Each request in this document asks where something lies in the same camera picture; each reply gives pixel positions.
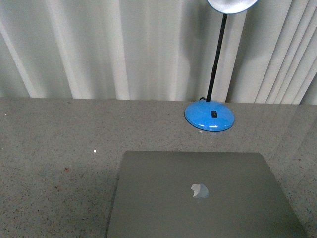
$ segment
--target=laptop lid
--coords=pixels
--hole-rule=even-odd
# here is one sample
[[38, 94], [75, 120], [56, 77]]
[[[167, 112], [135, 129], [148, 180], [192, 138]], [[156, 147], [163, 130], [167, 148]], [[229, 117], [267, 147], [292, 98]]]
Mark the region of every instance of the laptop lid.
[[307, 236], [260, 154], [128, 151], [107, 237]]

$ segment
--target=blue lamp base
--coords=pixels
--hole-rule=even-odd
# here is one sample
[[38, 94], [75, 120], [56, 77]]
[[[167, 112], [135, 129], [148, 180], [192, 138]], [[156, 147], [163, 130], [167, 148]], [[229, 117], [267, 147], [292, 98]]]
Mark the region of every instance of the blue lamp base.
[[190, 104], [185, 110], [186, 120], [201, 130], [223, 131], [232, 127], [234, 114], [222, 103], [199, 100]]

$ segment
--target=lamp head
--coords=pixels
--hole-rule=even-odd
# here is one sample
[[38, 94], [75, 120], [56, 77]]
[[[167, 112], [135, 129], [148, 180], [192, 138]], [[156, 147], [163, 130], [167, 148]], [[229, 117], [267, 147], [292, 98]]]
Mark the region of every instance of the lamp head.
[[258, 0], [207, 0], [216, 11], [223, 14], [235, 14], [252, 7]]

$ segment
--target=white curtain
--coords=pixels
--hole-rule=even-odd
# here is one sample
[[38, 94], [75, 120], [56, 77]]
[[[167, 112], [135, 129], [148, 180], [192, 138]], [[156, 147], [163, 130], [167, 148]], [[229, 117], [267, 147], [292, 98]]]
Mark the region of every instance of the white curtain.
[[[212, 99], [317, 104], [316, 7], [230, 15]], [[0, 0], [0, 97], [197, 100], [221, 18], [206, 0]]]

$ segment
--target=granite countertop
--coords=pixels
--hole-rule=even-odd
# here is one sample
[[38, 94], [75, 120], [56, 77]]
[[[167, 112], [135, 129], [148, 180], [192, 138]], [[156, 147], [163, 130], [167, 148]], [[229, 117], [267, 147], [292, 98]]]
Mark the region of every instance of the granite countertop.
[[228, 104], [227, 131], [189, 102], [0, 99], [0, 237], [104, 237], [127, 150], [261, 153], [317, 237], [317, 106]]

